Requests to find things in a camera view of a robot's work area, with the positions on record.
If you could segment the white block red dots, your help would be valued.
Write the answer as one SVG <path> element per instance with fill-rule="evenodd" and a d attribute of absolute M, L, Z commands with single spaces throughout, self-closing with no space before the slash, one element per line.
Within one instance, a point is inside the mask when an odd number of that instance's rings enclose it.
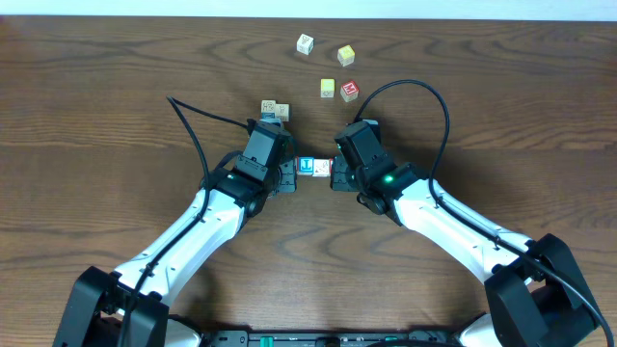
<path fill-rule="evenodd" d="M 328 177 L 329 159 L 314 159 L 314 177 Z"/>

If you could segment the blue J block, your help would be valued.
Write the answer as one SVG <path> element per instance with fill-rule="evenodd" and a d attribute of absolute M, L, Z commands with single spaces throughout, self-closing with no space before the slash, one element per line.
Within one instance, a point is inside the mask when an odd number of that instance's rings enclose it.
<path fill-rule="evenodd" d="M 297 173 L 298 175 L 313 175 L 314 174 L 314 158 L 313 157 L 298 157 L 297 158 Z"/>

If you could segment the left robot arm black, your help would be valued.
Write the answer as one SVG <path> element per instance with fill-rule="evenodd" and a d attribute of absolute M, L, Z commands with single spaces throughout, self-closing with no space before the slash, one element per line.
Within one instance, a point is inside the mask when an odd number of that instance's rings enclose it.
<path fill-rule="evenodd" d="M 170 315 L 203 263 L 261 212 L 282 174 L 291 135 L 274 122 L 252 126 L 235 164 L 217 167 L 187 210 L 150 246 L 107 273 L 94 266 L 75 282 L 56 346 L 202 346 L 197 329 Z"/>

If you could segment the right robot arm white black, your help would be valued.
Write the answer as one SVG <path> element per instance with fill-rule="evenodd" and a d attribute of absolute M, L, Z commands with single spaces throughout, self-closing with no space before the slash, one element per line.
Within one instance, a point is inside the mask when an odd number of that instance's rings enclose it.
<path fill-rule="evenodd" d="M 445 192 L 410 163 L 396 165 L 374 121 L 335 136 L 333 183 L 357 192 L 377 215 L 416 231 L 485 288 L 488 312 L 453 335 L 463 346 L 575 346 L 601 326 L 598 306 L 568 246 L 500 227 Z"/>

